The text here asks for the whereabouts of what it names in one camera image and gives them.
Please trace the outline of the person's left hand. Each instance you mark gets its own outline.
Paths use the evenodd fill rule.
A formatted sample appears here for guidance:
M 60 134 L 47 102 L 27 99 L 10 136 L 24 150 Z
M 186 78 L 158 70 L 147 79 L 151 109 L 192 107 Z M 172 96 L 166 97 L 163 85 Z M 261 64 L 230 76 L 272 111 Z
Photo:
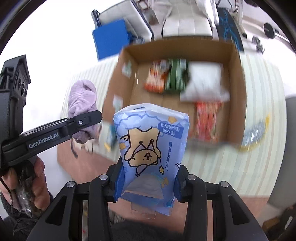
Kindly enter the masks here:
M 20 173 L 15 168 L 1 176 L 1 201 L 7 214 L 21 213 L 38 217 L 52 201 L 48 190 L 44 162 L 34 157 L 35 163 L 24 162 Z

